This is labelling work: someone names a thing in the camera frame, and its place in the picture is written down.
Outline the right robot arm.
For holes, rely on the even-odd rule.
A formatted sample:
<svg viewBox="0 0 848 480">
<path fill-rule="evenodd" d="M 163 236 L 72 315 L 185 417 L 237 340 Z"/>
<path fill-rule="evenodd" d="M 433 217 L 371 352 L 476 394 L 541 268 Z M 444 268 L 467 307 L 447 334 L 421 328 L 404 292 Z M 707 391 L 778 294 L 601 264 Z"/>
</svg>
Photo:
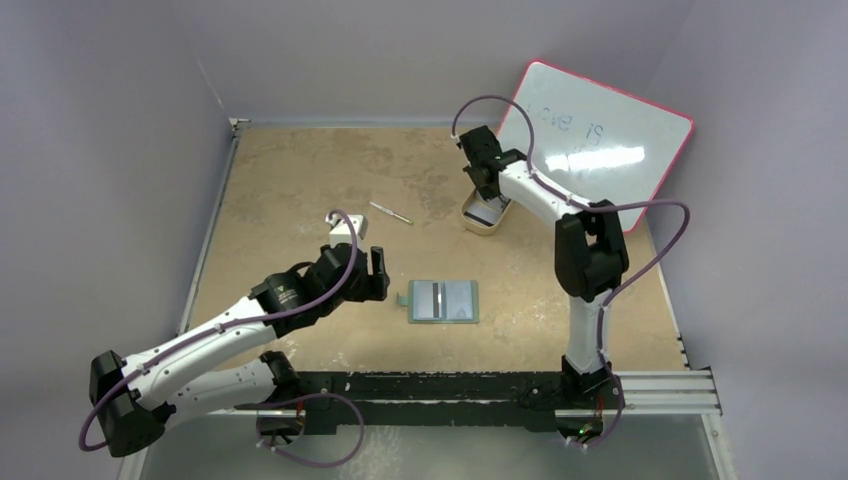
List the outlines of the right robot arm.
<svg viewBox="0 0 848 480">
<path fill-rule="evenodd" d="M 466 156 L 463 171 L 482 199 L 508 199 L 550 224 L 554 272 L 570 300 L 569 343 L 562 359 L 561 392 L 576 407 L 596 399 L 610 374 L 603 343 L 608 328 L 601 303 L 622 283 L 629 257 L 615 204 L 590 202 L 557 190 L 517 149 L 503 150 L 487 126 L 454 137 Z"/>
</svg>

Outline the green card holder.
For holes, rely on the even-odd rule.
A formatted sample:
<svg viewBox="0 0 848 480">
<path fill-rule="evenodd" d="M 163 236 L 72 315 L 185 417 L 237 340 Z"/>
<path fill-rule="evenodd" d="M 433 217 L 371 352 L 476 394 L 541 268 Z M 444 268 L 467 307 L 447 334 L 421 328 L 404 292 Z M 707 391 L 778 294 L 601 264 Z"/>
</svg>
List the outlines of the green card holder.
<svg viewBox="0 0 848 480">
<path fill-rule="evenodd" d="M 477 324 L 480 321 L 476 280 L 410 280 L 396 303 L 410 324 Z"/>
</svg>

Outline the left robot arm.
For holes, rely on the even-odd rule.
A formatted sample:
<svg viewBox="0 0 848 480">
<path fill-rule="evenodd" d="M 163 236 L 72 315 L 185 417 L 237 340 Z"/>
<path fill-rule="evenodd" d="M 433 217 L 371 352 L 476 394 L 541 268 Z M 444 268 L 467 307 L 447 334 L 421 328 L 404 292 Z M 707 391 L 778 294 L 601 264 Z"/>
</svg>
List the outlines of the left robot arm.
<svg viewBox="0 0 848 480">
<path fill-rule="evenodd" d="M 121 356 L 107 350 L 90 363 L 93 410 L 78 437 L 81 450 L 102 448 L 115 458 L 158 440 L 180 420 L 235 405 L 267 402 L 284 409 L 298 382 L 278 358 L 257 360 L 245 372 L 218 371 L 224 361 L 313 326 L 344 302 L 383 301 L 390 277 L 383 248 L 324 245 L 314 262 L 266 277 L 225 312 L 149 350 Z"/>
</svg>

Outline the silver striped credit card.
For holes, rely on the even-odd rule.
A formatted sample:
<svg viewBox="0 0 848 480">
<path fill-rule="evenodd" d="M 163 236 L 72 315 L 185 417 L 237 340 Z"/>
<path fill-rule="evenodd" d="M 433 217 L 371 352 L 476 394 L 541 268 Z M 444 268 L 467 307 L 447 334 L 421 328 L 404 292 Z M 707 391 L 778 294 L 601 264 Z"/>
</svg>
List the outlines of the silver striped credit card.
<svg viewBox="0 0 848 480">
<path fill-rule="evenodd" d="M 422 290 L 422 316 L 428 320 L 441 320 L 443 317 L 443 285 L 431 282 Z"/>
</svg>

